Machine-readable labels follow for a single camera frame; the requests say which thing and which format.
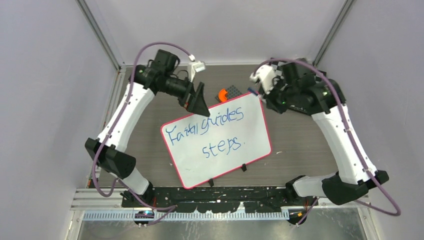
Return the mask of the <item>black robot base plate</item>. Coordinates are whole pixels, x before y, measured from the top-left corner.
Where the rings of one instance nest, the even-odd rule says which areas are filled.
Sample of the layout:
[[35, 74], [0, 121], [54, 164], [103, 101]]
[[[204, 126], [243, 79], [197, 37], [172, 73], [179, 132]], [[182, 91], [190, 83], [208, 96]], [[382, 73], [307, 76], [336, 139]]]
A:
[[281, 186], [219, 186], [155, 187], [152, 196], [140, 203], [128, 190], [121, 193], [123, 208], [141, 208], [145, 205], [167, 212], [213, 214], [234, 213], [240, 207], [246, 213], [277, 213], [283, 207], [299, 207], [309, 210], [315, 198], [292, 196]]

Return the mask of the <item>blue marker cap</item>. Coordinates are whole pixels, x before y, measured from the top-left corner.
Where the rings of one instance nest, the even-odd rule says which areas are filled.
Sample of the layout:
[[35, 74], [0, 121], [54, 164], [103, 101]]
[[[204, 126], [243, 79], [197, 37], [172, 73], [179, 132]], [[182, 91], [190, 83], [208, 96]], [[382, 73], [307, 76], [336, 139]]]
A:
[[255, 96], [258, 96], [258, 95], [259, 95], [259, 93], [258, 93], [258, 92], [256, 92], [254, 89], [252, 89], [252, 88], [250, 88], [250, 87], [248, 87], [248, 88], [247, 88], [247, 90], [248, 90], [250, 93], [254, 94]]

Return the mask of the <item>pink-framed whiteboard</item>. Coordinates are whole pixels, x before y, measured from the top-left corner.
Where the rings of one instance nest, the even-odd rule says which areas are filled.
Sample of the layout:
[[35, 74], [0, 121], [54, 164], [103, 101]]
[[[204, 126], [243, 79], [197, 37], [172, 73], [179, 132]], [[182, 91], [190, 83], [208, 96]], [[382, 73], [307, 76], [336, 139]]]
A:
[[272, 153], [263, 102], [246, 93], [161, 126], [182, 187], [192, 189]]

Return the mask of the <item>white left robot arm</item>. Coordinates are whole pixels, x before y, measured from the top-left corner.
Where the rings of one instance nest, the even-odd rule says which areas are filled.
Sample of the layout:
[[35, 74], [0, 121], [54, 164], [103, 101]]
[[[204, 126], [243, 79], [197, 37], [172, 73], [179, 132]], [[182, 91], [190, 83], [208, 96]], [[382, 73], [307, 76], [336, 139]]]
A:
[[178, 104], [188, 112], [205, 117], [210, 116], [204, 98], [204, 83], [194, 86], [196, 73], [206, 69], [204, 62], [189, 55], [187, 76], [178, 78], [174, 71], [180, 64], [177, 55], [159, 49], [148, 64], [134, 67], [124, 97], [102, 132], [95, 138], [88, 138], [85, 149], [93, 163], [125, 184], [128, 190], [123, 197], [148, 207], [154, 199], [153, 184], [136, 168], [136, 158], [127, 154], [126, 149], [143, 111], [157, 93], [176, 97]]

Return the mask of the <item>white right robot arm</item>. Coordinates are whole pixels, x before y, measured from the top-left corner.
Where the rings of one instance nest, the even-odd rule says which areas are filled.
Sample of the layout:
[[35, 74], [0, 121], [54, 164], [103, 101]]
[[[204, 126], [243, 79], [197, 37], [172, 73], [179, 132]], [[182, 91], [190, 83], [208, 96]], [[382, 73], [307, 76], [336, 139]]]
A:
[[285, 198], [299, 205], [305, 197], [324, 197], [336, 205], [355, 201], [389, 175], [378, 170], [366, 155], [350, 122], [345, 97], [332, 79], [303, 60], [285, 61], [281, 75], [269, 64], [260, 66], [250, 79], [260, 84], [258, 93], [268, 109], [279, 114], [291, 107], [301, 108], [323, 133], [337, 165], [335, 173], [323, 176], [300, 175], [287, 182]]

